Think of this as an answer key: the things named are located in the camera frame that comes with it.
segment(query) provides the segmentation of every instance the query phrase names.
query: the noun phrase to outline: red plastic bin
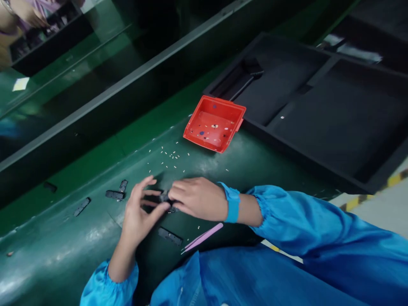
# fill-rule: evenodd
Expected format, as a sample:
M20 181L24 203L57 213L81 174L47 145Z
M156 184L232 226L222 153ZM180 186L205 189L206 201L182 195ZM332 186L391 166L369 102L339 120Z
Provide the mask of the red plastic bin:
M243 121L246 107L202 96L183 137L204 148L223 153Z

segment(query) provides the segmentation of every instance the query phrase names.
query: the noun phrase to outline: blue sleeve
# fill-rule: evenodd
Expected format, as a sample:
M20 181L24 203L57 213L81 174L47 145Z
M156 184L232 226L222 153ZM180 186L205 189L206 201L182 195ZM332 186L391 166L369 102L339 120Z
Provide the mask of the blue sleeve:
M300 192L258 186L263 223L254 232L304 269L371 305L408 305L408 241Z
M137 264L129 278L115 283L108 274L109 260L104 261L92 274L81 296L81 306L132 305L133 293L139 277Z

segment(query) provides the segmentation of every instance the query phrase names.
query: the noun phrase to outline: person's left hand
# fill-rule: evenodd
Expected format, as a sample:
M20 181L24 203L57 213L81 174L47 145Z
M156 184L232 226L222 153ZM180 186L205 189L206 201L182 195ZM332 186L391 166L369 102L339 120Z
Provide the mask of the person's left hand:
M139 184L136 184L126 204L120 241L133 250L147 236L164 212L170 208L170 204L167 202L156 204L143 200L144 196L159 196L162 193L156 190L144 190L148 185L154 185L157 182L153 178L153 176L146 177ZM156 208L148 214L142 209L142 205Z

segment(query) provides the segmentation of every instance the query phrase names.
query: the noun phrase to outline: sticky note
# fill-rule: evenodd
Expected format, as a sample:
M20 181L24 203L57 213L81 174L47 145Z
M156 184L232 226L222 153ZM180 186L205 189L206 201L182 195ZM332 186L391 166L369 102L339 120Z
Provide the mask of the sticky note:
M29 79L30 78L28 77L17 79L16 82L14 83L13 91L25 90Z

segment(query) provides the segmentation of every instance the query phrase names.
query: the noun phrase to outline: green workbench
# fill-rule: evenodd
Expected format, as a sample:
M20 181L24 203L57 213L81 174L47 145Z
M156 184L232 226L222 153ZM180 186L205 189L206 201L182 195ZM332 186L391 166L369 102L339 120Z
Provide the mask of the green workbench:
M317 27L316 22L322 20L328 3L316 1L274 32L299 40L307 37L308 30ZM331 199L339 193L244 130L235 134L224 154L182 138L188 115L193 112L202 90L227 64L228 61L215 67L50 177L48 181L58 186L56 193L40 185L0 211L0 235L3 236L0 238L3 254L0 256L0 305L78 304L91 273L112 255L119 239L126 201L106 198L105 191L118 190L123 179L129 181L127 193L150 174L158 178L158 189L168 189L177 179L204 176L241 191L255 185L273 184L323 199ZM180 156L178 159L169 157L174 151ZM86 197L91 199L90 204L74 217L74 211ZM213 225L181 212L165 215L159 221L136 254L140 278L135 294L141 304L147 304L163 277L191 255L189 252L180 254L187 240L191 241ZM159 237L159 226L183 238L181 247ZM249 228L226 224L198 249L253 245L257 241L259 237Z

